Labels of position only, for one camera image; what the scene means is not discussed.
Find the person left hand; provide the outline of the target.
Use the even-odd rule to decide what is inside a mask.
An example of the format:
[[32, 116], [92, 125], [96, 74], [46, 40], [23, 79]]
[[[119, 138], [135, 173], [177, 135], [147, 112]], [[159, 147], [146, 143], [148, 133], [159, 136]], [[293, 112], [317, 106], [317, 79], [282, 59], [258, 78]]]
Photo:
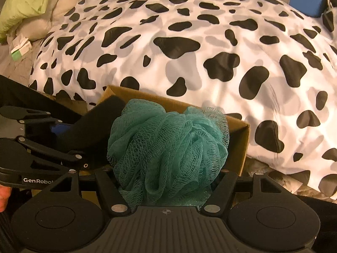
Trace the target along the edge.
[[5, 211], [12, 188], [0, 185], [0, 213]]

